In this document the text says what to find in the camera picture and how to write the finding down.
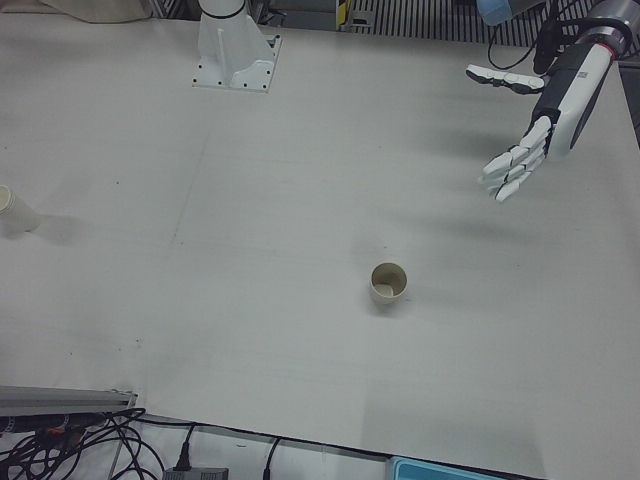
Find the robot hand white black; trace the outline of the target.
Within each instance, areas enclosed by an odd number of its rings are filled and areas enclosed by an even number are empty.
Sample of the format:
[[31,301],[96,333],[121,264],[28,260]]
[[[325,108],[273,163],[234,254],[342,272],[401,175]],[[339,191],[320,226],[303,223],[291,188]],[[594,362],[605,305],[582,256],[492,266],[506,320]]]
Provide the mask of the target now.
[[467,66],[466,75],[479,84],[539,96],[519,143],[494,157],[482,170],[479,182],[497,202],[514,195],[545,161],[569,155],[614,60],[610,47],[582,43],[568,47],[541,77]]

